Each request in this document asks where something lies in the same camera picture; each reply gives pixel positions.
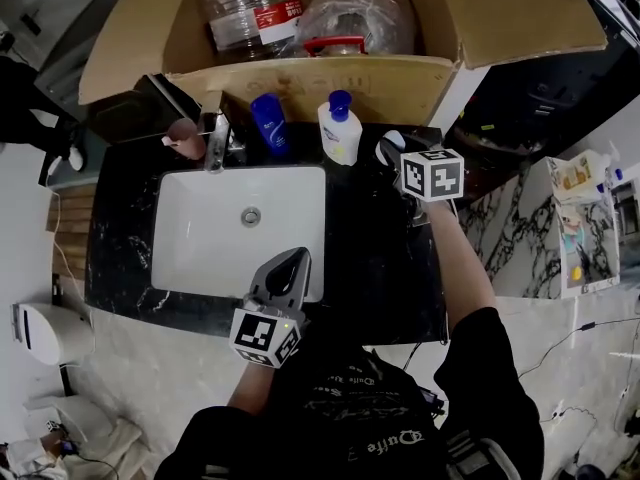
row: person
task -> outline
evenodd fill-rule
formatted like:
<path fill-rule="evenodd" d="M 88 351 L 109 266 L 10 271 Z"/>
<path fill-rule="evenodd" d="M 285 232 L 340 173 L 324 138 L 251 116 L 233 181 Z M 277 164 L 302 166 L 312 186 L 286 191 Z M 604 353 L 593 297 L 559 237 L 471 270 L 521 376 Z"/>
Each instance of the person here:
<path fill-rule="evenodd" d="M 441 428 L 411 376 L 312 322 L 280 370 L 249 363 L 226 407 L 193 417 L 157 480 L 541 478 L 538 410 L 491 283 L 449 206 L 426 206 L 452 330 Z"/>
<path fill-rule="evenodd" d="M 28 64 L 0 55 L 0 142 L 31 144 L 53 156 L 52 167 L 68 161 L 80 171 L 84 167 L 84 155 L 73 144 L 76 123 L 65 115 L 49 98 L 33 85 L 37 71 Z M 55 128 L 43 125 L 31 110 L 41 110 L 59 116 L 62 122 Z"/>

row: sink drain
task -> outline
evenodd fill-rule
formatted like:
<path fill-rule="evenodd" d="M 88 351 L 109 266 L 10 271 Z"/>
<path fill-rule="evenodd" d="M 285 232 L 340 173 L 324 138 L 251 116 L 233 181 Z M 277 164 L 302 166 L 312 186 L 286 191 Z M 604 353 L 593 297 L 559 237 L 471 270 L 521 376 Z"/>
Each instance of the sink drain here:
<path fill-rule="evenodd" d="M 260 222 L 260 217 L 260 210 L 250 206 L 242 212 L 242 215 L 240 215 L 240 222 L 248 228 L 254 228 Z"/>

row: blue pump cap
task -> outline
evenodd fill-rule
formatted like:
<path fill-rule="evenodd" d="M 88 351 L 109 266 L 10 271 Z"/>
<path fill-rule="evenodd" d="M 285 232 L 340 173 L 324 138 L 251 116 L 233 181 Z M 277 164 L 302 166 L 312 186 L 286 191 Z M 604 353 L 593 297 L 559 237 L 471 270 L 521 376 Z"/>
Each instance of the blue pump cap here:
<path fill-rule="evenodd" d="M 349 118 L 351 94 L 347 91 L 333 91 L 329 94 L 329 112 L 334 121 L 342 123 Z"/>

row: white sink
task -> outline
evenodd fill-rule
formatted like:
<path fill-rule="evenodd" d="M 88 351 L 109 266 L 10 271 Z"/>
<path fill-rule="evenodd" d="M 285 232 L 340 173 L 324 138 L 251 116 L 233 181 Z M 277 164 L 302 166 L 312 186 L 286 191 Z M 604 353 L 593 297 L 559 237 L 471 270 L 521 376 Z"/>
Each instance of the white sink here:
<path fill-rule="evenodd" d="M 263 263 L 306 247 L 312 263 L 305 300 L 317 302 L 324 287 L 324 217 L 320 167 L 167 174 L 158 195 L 151 284 L 242 298 Z"/>

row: black shirt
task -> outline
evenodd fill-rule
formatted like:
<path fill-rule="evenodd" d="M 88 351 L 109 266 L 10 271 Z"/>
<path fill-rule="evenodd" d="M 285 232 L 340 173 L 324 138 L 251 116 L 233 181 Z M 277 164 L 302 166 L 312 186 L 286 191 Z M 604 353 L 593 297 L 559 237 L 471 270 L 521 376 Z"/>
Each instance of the black shirt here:
<path fill-rule="evenodd" d="M 440 430 L 411 376 L 327 329 L 310 328 L 276 373 L 264 415 L 200 411 L 156 479 L 440 479 L 452 462 L 477 478 L 499 478 L 481 475 L 472 457 L 484 443 L 500 448 L 523 480 L 541 478 L 538 411 L 518 381 L 495 309 L 456 326 L 435 380 L 449 401 Z"/>

